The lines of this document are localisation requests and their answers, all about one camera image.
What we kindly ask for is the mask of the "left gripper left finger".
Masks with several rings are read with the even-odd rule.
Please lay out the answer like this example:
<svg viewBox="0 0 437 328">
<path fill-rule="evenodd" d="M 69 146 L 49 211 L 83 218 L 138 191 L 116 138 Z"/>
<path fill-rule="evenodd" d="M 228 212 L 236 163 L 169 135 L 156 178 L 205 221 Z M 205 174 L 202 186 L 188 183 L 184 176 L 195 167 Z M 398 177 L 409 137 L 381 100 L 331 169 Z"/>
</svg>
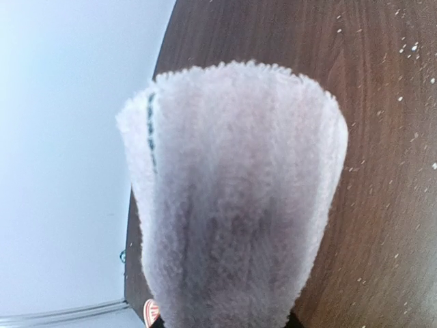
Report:
<svg viewBox="0 0 437 328">
<path fill-rule="evenodd" d="M 152 324 L 152 328 L 165 328 L 164 320 L 159 316 Z"/>
</svg>

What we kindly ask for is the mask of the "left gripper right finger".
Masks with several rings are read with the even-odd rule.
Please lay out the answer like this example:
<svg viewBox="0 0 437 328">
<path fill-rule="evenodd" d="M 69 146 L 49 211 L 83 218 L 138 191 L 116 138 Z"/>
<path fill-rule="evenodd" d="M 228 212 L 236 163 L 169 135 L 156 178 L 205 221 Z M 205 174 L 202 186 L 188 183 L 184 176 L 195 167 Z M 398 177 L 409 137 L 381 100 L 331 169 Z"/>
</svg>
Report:
<svg viewBox="0 0 437 328">
<path fill-rule="evenodd" d="M 305 328 L 297 315 L 291 311 L 287 317 L 286 328 Z"/>
</svg>

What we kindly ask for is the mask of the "pink towel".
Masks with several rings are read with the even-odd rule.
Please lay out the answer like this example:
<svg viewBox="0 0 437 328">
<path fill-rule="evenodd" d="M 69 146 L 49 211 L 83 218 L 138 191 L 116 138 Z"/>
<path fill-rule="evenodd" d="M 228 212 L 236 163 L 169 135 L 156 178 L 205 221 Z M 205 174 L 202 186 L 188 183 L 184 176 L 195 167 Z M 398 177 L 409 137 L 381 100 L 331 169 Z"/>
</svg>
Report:
<svg viewBox="0 0 437 328">
<path fill-rule="evenodd" d="M 233 61 L 158 75 L 116 120 L 165 326 L 284 327 L 343 171 L 336 98 Z"/>
</svg>

